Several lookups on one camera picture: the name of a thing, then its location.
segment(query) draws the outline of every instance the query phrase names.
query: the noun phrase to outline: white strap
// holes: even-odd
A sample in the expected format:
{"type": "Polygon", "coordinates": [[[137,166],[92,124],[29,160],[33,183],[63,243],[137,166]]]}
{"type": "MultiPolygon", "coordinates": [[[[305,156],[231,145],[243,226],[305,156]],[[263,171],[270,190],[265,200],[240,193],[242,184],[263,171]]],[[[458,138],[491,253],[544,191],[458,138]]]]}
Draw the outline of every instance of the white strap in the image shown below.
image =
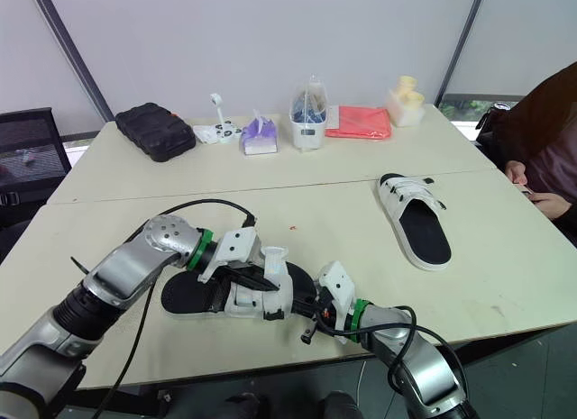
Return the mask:
{"type": "Polygon", "coordinates": [[[385,185],[390,188],[391,192],[398,195],[404,200],[403,210],[410,200],[418,199],[425,202],[435,213],[444,209],[444,206],[431,194],[427,189],[427,183],[423,180],[413,178],[390,178],[385,181],[385,185]]]}

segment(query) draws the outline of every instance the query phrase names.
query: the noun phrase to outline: purple tissue box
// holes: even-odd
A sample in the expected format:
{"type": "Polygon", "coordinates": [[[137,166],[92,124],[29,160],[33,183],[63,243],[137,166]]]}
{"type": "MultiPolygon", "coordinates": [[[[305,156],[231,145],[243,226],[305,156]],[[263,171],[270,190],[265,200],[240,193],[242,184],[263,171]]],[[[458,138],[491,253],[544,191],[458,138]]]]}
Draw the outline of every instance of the purple tissue box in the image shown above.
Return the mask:
{"type": "Polygon", "coordinates": [[[243,128],[241,144],[245,155],[276,153],[279,151],[277,146],[277,127],[272,120],[262,117],[262,129],[259,133],[259,121],[254,119],[243,128]]]}

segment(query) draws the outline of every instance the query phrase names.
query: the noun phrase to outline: white slipper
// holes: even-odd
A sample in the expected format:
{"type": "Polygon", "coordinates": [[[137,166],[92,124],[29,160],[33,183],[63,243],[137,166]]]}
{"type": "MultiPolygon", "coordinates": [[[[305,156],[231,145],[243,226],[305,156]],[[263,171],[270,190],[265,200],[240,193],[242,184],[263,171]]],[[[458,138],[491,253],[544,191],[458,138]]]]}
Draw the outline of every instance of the white slipper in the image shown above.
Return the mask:
{"type": "Polygon", "coordinates": [[[379,197],[408,260],[423,270],[445,269],[451,247],[438,213],[446,207],[427,189],[427,182],[385,174],[379,181],[379,197]]]}

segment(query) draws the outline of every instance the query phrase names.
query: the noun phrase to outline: black case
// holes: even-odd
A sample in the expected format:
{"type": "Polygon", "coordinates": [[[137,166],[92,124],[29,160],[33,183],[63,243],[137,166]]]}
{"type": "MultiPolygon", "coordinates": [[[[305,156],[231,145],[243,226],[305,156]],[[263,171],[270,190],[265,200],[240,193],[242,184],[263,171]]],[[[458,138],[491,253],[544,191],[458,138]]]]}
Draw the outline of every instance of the black case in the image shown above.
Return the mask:
{"type": "Polygon", "coordinates": [[[152,102],[118,113],[116,126],[152,160],[165,162],[197,144],[190,126],[152,102]]]}

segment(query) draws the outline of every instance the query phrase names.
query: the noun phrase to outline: white wall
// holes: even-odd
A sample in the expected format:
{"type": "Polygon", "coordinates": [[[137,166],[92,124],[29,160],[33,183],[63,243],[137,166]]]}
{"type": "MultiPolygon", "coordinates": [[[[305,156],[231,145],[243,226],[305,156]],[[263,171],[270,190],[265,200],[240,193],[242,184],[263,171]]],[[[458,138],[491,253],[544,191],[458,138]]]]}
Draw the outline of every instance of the white wall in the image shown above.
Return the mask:
{"type": "Polygon", "coordinates": [[[447,93],[526,95],[577,60],[577,0],[483,0],[447,93]]]}
{"type": "Polygon", "coordinates": [[[399,74],[432,102],[472,0],[53,0],[114,113],[284,112],[316,73],[333,103],[382,105],[399,74]]]}
{"type": "Polygon", "coordinates": [[[0,0],[0,112],[51,106],[60,134],[103,125],[33,0],[0,0]]]}

